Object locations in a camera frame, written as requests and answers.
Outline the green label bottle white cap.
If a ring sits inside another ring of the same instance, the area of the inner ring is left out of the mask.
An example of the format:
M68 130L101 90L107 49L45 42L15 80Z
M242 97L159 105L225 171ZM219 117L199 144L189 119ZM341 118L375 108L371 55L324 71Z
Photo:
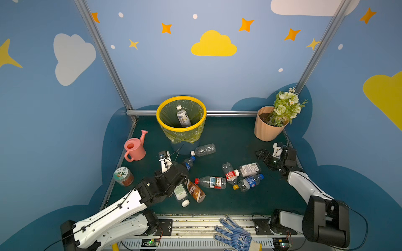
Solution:
M180 184L175 188L174 196L183 208L190 204L190 201L188 200L188 193L183 184Z

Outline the brown coffee drink bottle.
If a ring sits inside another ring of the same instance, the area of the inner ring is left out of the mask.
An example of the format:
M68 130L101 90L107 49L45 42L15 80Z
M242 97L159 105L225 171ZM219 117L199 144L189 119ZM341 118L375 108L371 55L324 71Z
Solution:
M201 203L205 199L205 193L189 179L186 182L186 187L189 194L196 200L197 203Z

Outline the white label square bottle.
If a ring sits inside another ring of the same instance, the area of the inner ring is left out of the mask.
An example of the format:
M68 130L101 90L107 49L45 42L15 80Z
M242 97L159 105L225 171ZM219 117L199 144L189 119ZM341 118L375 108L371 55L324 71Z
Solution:
M237 168L239 176L241 178L247 178L252 175L257 175L261 173L261 167L258 163L254 162L251 164L241 165Z

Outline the black white label bottle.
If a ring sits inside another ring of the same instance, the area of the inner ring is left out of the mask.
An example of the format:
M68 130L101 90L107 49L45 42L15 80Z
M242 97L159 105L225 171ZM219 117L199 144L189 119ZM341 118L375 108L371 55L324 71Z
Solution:
M187 111L181 106L177 105L177 117L178 120L183 128L187 128L192 126L191 120L189 119L189 116L187 114Z

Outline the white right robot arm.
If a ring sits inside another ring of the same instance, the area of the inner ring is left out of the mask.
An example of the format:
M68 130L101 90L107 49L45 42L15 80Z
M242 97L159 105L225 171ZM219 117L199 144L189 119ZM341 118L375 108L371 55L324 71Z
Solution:
M350 244L349 208L342 201L320 189L299 167L297 151L287 146L274 146L273 152L258 150L256 157L270 170L278 171L299 193L307 207L303 215L274 210L270 219L273 234L288 230L301 233L310 242L347 248Z

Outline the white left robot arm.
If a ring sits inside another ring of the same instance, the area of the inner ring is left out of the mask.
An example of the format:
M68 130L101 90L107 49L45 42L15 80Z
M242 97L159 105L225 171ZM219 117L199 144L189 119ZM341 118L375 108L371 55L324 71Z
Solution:
M149 208L173 195L188 179L188 168L173 163L165 172L143 178L130 192L97 214L60 227L66 251L101 251L129 236L154 234L160 221Z

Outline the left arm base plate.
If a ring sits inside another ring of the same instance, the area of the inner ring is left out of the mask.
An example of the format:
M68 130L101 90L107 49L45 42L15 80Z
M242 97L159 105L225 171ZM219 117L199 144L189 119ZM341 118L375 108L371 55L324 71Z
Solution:
M161 219L159 220L159 225L151 229L148 236L171 236L173 230L173 220L172 219Z

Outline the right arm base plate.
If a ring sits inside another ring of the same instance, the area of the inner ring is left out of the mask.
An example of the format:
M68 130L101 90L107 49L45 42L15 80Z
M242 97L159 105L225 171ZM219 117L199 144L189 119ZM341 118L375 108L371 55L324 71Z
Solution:
M257 235L297 235L298 233L290 228L282 226L279 222L279 214L271 216L253 214L251 220Z

